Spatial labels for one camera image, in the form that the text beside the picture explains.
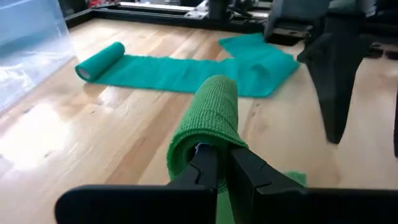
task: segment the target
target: clear plastic bin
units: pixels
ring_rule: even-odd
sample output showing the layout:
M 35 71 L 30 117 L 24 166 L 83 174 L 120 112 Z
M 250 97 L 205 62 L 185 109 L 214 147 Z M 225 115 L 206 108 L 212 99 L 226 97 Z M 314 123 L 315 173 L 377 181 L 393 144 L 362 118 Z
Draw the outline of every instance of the clear plastic bin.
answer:
M 56 0 L 0 1 L 0 113 L 73 57 Z

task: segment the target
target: wooden table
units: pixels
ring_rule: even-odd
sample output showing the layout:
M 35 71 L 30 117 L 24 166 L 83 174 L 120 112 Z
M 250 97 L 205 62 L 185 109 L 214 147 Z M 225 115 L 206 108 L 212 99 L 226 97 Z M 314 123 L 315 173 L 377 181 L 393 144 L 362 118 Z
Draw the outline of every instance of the wooden table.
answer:
M 169 140 L 193 95 L 79 79 L 74 66 L 120 41 L 129 54 L 221 60 L 237 34 L 94 19 L 70 30 L 78 59 L 0 117 L 0 223 L 54 223 L 53 206 L 83 184 L 166 184 Z M 297 55 L 302 46 L 280 47 Z M 398 65 L 364 60 L 340 145 L 328 144 L 304 65 L 275 94 L 239 99 L 239 134 L 280 171 L 311 187 L 398 189 L 393 156 Z

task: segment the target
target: folded teal cloth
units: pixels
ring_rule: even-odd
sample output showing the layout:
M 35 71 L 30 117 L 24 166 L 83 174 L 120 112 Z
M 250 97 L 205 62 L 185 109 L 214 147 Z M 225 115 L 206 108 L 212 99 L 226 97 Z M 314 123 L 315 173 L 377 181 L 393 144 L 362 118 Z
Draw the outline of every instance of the folded teal cloth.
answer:
M 293 56 L 265 43 L 262 34 L 221 39 L 234 58 L 174 59 L 125 55 L 116 42 L 75 67 L 84 80 L 105 85 L 194 93 L 212 75 L 226 75 L 238 85 L 238 95 L 270 95 L 299 63 Z

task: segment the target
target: green towel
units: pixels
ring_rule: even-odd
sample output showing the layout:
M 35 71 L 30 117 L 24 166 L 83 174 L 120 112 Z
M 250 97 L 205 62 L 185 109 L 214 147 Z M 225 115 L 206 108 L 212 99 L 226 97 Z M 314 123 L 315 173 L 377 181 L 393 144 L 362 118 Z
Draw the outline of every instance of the green towel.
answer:
M 235 58 L 214 60 L 142 57 L 124 54 L 115 42 L 75 67 L 80 78 L 97 84 L 194 93 L 212 75 L 238 84 L 239 96 L 270 95 L 298 67 L 293 56 L 264 43 L 261 34 L 221 39 Z
M 247 147 L 237 133 L 237 92 L 235 82 L 224 75 L 214 75 L 201 85 L 167 151 L 167 167 L 171 179 L 179 175 L 190 162 L 188 152 L 196 143 L 211 144 L 221 152 L 226 152 L 229 143 Z M 287 176 L 305 185 L 305 174 L 291 172 Z M 219 184 L 217 223 L 234 223 L 224 180 Z

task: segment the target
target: green fabric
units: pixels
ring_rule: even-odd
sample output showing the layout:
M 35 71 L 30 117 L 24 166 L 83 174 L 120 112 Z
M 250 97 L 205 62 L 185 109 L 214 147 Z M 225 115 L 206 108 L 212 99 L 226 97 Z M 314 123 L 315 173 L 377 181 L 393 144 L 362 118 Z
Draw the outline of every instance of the green fabric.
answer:
M 212 75 L 238 84 L 239 96 L 270 95 L 298 67 L 293 56 L 264 43 L 261 34 L 220 40 L 234 58 L 214 60 L 124 54 L 115 42 L 75 67 L 80 78 L 98 84 L 194 93 Z
M 195 93 L 174 133 L 167 151 L 167 167 L 173 179 L 189 163 L 188 152 L 199 143 L 208 143 L 226 152 L 230 143 L 247 147 L 239 137 L 238 91 L 233 80 L 224 75 L 208 78 Z M 305 185 L 305 174 L 289 172 L 291 179 Z M 234 223 L 225 181 L 220 181 L 217 201 L 217 223 Z

